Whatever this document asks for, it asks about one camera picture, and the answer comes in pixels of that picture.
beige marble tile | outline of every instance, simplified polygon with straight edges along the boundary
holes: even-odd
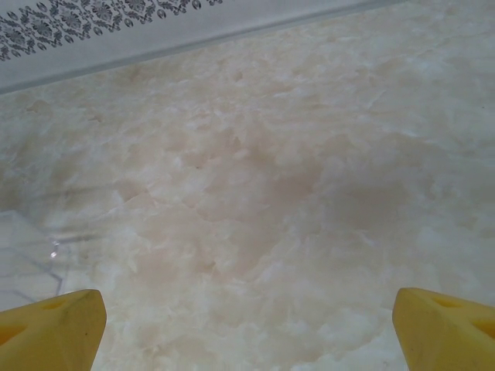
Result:
[[[95,369],[405,369],[397,289],[495,305],[495,8],[411,1],[0,97],[0,207],[99,288]]]

